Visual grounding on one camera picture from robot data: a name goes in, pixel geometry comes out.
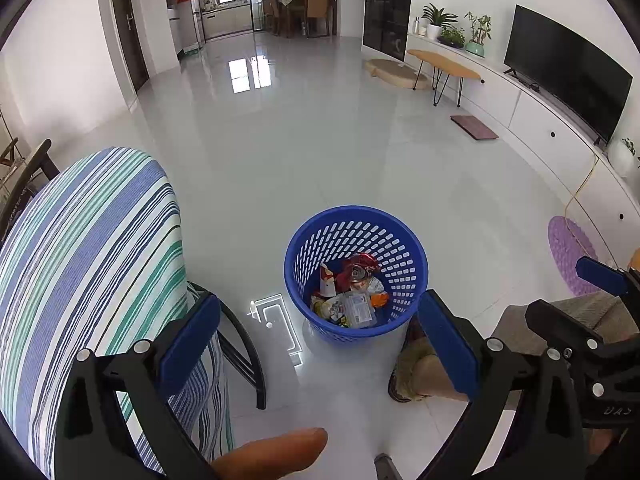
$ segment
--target kitchen counter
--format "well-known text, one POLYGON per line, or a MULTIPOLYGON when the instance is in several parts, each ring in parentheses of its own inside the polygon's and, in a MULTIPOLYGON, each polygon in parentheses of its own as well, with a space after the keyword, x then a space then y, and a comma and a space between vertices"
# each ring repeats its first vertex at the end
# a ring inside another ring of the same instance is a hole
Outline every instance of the kitchen counter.
POLYGON ((220 12, 220 10, 227 10, 227 9, 237 9, 238 7, 247 7, 249 5, 250 5, 249 2, 242 2, 242 3, 239 3, 239 4, 231 4, 231 5, 228 5, 228 6, 219 6, 219 7, 216 7, 215 9, 213 9, 213 10, 203 10, 202 11, 202 15, 205 16, 206 14, 210 14, 212 12, 220 12))
POLYGON ((205 40, 252 29, 251 6, 242 2, 202 13, 205 40))

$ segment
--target wooden chair back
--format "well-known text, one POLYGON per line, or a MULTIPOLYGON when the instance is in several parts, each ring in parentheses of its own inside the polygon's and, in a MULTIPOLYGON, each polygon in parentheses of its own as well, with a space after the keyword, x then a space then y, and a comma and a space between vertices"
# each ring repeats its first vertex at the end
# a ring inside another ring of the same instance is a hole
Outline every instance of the wooden chair back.
POLYGON ((329 13, 329 0, 305 0, 306 18, 324 18, 329 13))
POLYGON ((262 12, 265 16, 273 16, 273 9, 271 9, 270 0, 262 0, 262 12))
POLYGON ((278 6, 278 0, 269 0, 271 4, 271 13, 276 17, 280 17, 280 7, 278 6))

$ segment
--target clear plastic package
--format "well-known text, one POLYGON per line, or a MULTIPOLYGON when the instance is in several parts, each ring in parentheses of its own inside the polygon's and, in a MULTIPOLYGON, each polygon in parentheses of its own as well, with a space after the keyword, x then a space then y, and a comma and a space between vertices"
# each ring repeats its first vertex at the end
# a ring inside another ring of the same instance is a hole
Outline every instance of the clear plastic package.
POLYGON ((376 312, 366 292, 345 292, 344 314, 350 328, 366 328, 376 324, 376 312))

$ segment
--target purple bath mat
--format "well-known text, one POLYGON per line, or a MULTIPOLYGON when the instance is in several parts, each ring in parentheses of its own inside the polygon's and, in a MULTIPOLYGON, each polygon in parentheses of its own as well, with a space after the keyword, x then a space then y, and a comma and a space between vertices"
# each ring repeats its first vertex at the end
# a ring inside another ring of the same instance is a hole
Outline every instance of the purple bath mat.
POLYGON ((549 247, 551 253, 556 261, 556 266, 560 271, 560 275, 564 282, 568 285, 569 290, 574 296, 583 296, 592 292, 600 290, 597 286, 592 285, 589 282, 585 282, 575 272, 575 263, 583 256, 590 256, 594 260, 597 260, 596 251, 593 249, 593 245, 575 222, 566 220, 574 233, 575 238, 580 240, 582 247, 589 253, 584 254, 584 250, 580 247, 580 244, 575 240, 574 235, 566 228, 564 216, 554 216, 549 222, 548 237, 549 247))

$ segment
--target yellow cable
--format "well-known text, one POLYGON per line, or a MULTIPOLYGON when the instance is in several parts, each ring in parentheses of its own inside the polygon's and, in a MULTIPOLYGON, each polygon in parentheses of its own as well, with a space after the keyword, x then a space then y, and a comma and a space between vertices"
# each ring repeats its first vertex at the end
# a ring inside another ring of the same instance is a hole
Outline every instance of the yellow cable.
MULTIPOLYGON (((587 177, 582 181, 582 184, 580 184, 580 187, 578 188, 578 190, 571 196, 569 202, 566 203, 566 206, 564 206, 564 214, 562 215, 564 217, 564 224, 566 225, 567 230, 571 233, 571 236, 574 237, 574 240, 576 242, 578 242, 578 245, 580 245, 580 248, 582 249, 582 252, 584 253, 584 255, 585 256, 589 256, 589 257, 591 257, 591 255, 589 254, 587 249, 584 248, 584 245, 582 245, 580 240, 578 240, 578 237, 574 234, 573 231, 571 231, 571 228, 569 227, 569 221, 568 221, 568 219, 566 217, 566 212, 569 209, 569 206, 571 205, 571 202, 573 202, 575 200, 575 198, 578 195, 578 193, 580 193, 580 190, 582 190, 582 188, 585 186, 585 184, 587 184, 587 181, 589 180, 589 178, 593 174, 593 170, 596 169, 596 166, 597 166, 598 162, 599 162, 598 156, 594 153, 593 154, 593 166, 591 167, 591 171, 589 172, 587 177)), ((593 220, 591 220, 591 217, 589 216, 589 213, 587 213, 586 211, 584 211, 584 213, 585 213, 585 215, 587 215, 587 218, 591 221, 591 224, 593 224, 593 226, 595 227, 596 231, 598 232, 598 235, 600 236, 600 238, 603 241, 605 247, 607 248, 607 251, 609 251, 609 254, 612 257, 613 262, 616 264, 616 267, 618 267, 618 262, 616 261, 616 257, 611 252, 611 249, 609 249, 609 245, 607 244, 607 241, 604 239, 604 236, 602 236, 602 234, 600 233, 600 230, 598 229, 598 227, 595 224, 595 222, 593 220)))

